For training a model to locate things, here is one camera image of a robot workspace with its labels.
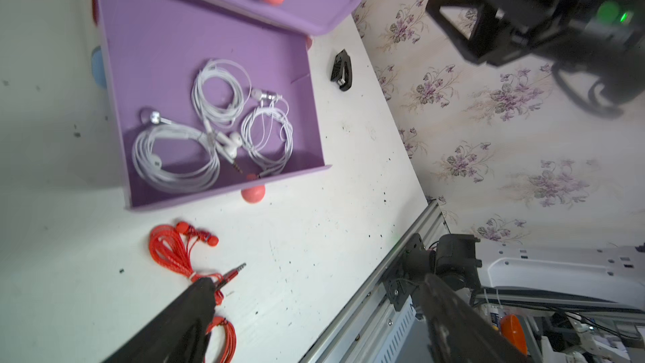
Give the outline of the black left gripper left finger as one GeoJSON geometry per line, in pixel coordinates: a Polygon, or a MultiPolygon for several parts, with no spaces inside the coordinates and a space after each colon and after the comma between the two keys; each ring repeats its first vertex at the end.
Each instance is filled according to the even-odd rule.
{"type": "Polygon", "coordinates": [[[106,361],[201,362],[210,340],[215,290],[213,280],[197,280],[106,361]]]}

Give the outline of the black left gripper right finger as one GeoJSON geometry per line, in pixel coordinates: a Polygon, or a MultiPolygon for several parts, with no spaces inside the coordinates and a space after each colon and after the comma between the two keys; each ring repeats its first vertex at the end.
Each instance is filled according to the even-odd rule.
{"type": "Polygon", "coordinates": [[[433,274],[422,281],[422,311],[434,362],[529,361],[433,274]]]}

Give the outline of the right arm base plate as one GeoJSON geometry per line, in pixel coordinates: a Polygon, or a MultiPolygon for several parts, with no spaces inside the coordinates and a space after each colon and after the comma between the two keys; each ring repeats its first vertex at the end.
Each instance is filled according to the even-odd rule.
{"type": "Polygon", "coordinates": [[[419,305],[419,284],[428,274],[437,276],[454,291],[479,288],[477,270],[482,261],[475,253],[479,242],[473,235],[443,235],[426,248],[421,236],[413,235],[381,277],[396,312],[407,304],[419,305]]]}

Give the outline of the white earphones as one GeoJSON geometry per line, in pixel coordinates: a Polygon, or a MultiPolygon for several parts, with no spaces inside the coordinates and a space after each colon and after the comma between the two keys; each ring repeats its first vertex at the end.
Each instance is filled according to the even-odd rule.
{"type": "Polygon", "coordinates": [[[144,129],[134,139],[131,160],[152,188],[169,194],[205,192],[217,183],[224,162],[241,173],[238,134],[179,124],[151,108],[142,109],[139,117],[144,129]]]}
{"type": "Polygon", "coordinates": [[[251,80],[237,62],[208,60],[194,79],[191,102],[207,132],[232,128],[250,99],[251,80]]]}
{"type": "Polygon", "coordinates": [[[250,89],[250,97],[258,105],[240,124],[243,148],[260,168],[258,178],[279,175],[286,168],[294,151],[294,128],[289,119],[290,104],[277,92],[257,87],[250,89]],[[282,147],[275,149],[273,156],[267,156],[265,150],[274,134],[277,134],[282,147]]]}

